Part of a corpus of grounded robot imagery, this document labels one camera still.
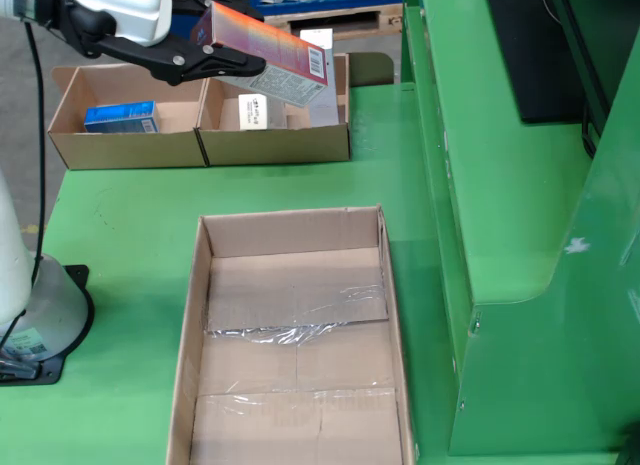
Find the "black monitor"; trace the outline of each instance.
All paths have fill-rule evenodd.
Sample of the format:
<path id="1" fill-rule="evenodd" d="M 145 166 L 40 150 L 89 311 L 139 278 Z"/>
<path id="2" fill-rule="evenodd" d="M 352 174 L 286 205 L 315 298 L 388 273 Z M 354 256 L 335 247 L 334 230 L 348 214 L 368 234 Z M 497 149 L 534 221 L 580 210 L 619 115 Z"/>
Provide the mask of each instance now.
<path id="1" fill-rule="evenodd" d="M 640 0 L 553 0 L 602 133 L 640 27 Z"/>
<path id="2" fill-rule="evenodd" d="M 640 0 L 488 0 L 521 119 L 602 133 L 640 26 Z"/>

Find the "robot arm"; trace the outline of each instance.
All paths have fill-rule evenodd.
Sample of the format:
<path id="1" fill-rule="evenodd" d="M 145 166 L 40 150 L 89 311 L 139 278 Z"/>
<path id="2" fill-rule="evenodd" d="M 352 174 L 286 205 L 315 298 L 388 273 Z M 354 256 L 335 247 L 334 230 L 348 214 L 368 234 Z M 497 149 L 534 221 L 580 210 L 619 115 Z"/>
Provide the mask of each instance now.
<path id="1" fill-rule="evenodd" d="M 230 48 L 200 47 L 169 33 L 171 15 L 201 15 L 211 1 L 262 19 L 228 0 L 0 0 L 0 16 L 59 30 L 87 58 L 103 53 L 147 68 L 171 85 L 218 75 L 251 77 L 264 59 Z"/>

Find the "barcode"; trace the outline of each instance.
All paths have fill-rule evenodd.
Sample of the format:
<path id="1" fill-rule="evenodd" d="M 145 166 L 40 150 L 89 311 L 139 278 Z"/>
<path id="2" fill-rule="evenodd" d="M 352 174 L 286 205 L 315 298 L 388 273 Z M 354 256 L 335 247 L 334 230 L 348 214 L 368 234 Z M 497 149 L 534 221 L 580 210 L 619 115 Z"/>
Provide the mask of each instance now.
<path id="1" fill-rule="evenodd" d="M 311 47 L 309 47 L 309 71 L 316 77 L 324 78 L 322 52 Z"/>
<path id="2" fill-rule="evenodd" d="M 156 127 L 153 126 L 153 122 L 151 120 L 143 120 L 142 126 L 144 127 L 145 133 L 154 133 L 156 131 Z"/>
<path id="3" fill-rule="evenodd" d="M 45 347 L 42 343 L 39 345 L 36 345 L 35 347 L 31 347 L 29 350 L 31 350 L 31 353 L 36 354 L 36 353 L 44 353 L 47 351 L 47 347 Z"/>

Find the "cable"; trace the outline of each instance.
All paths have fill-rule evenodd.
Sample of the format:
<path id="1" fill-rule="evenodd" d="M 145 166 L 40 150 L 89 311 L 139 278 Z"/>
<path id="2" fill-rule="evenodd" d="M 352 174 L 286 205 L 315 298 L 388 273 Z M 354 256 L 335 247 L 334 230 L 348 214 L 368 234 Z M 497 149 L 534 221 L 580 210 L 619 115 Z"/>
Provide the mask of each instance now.
<path id="1" fill-rule="evenodd" d="M 560 23 L 560 20 L 558 19 L 558 17 L 556 17 L 553 12 L 551 12 L 551 9 L 549 8 L 549 5 L 547 4 L 547 0 L 542 0 L 542 3 L 544 4 L 544 8 L 547 9 L 547 13 L 549 14 L 549 16 L 551 18 L 553 18 L 554 22 L 556 22 L 558 25 L 562 25 Z"/>
<path id="2" fill-rule="evenodd" d="M 0 339 L 0 355 L 2 355 L 2 349 L 4 348 L 5 343 L 7 343 L 7 340 L 9 340 L 9 336 L 13 332 L 13 329 L 16 328 L 16 325 L 18 324 L 18 320 L 20 320 L 20 317 L 22 315 L 24 315 L 24 312 L 22 312 L 20 315 L 18 315 L 16 318 L 13 319 L 13 322 L 11 322 L 11 325 L 9 325 L 9 328 L 7 329 L 7 333 L 5 333 L 4 337 Z"/>
<path id="3" fill-rule="evenodd" d="M 33 37 L 33 30 L 31 24 L 25 22 L 24 28 L 27 32 L 27 40 L 29 41 L 29 48 L 31 49 L 31 56 L 33 57 L 33 64 L 36 68 L 36 79 L 38 81 L 38 154 L 40 155 L 40 221 L 38 225 L 38 241 L 36 244 L 36 256 L 33 263 L 33 272 L 31 273 L 31 285 L 35 284 L 38 277 L 38 270 L 40 270 L 40 260 L 42 259 L 42 241 L 44 239 L 44 222 L 45 222 L 45 210 L 46 210 L 46 183 L 45 183 L 45 132 L 44 132 L 44 82 L 42 80 L 42 67 L 40 66 L 40 57 L 38 56 L 38 48 L 36 46 L 36 40 Z M 7 333 L 0 339 L 0 352 L 4 348 L 9 336 L 16 327 L 18 320 L 25 314 L 23 311 L 20 315 L 13 319 L 11 325 L 7 329 Z"/>
<path id="4" fill-rule="evenodd" d="M 582 113 L 582 144 L 584 150 L 591 158 L 596 156 L 596 146 L 593 143 L 591 135 L 589 135 L 589 105 L 584 104 L 584 111 Z"/>

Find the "open cardboard box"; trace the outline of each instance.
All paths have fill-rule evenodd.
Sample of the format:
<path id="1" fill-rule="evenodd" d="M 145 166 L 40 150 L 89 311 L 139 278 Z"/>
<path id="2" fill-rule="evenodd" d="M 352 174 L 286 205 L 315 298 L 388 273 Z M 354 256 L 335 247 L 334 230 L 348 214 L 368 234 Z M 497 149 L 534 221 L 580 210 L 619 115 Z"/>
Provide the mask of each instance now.
<path id="1" fill-rule="evenodd" d="M 195 133 L 206 80 L 172 87 L 128 64 L 59 67 L 53 78 L 64 94 L 49 136 L 69 169 L 203 167 Z M 159 133 L 87 133 L 87 109 L 155 100 Z"/>
<path id="2" fill-rule="evenodd" d="M 380 53 L 335 54 L 334 67 L 340 123 L 328 127 L 311 128 L 309 109 L 287 104 L 288 129 L 240 131 L 238 95 L 248 92 L 218 80 L 208 80 L 198 119 L 198 135 L 209 164 L 349 160 L 350 89 L 393 83 L 393 62 Z"/>
<path id="3" fill-rule="evenodd" d="M 200 219 L 167 465 L 413 465 L 379 208 Z"/>

